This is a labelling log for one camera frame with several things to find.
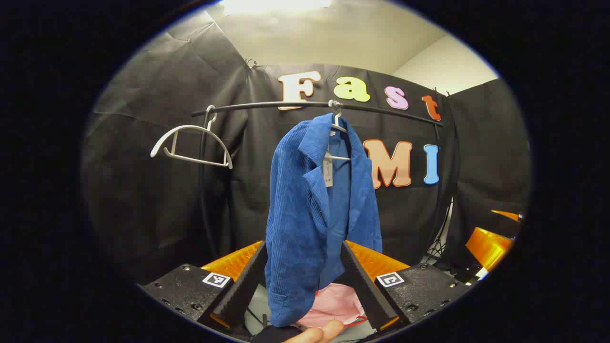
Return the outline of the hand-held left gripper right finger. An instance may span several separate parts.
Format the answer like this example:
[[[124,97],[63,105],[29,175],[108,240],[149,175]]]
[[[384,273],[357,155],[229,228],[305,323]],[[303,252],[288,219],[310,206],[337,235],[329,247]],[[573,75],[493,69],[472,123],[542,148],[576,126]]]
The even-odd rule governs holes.
[[[422,321],[471,289],[429,263],[408,266],[351,241],[343,241],[341,261],[348,286],[377,332]]]

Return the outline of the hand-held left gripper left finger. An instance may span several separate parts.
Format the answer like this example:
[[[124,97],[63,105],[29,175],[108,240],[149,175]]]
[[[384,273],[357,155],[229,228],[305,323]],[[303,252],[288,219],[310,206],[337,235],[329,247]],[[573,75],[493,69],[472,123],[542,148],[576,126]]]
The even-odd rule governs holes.
[[[202,267],[183,263],[142,288],[183,317],[232,332],[244,324],[266,260],[265,242],[257,241]]]

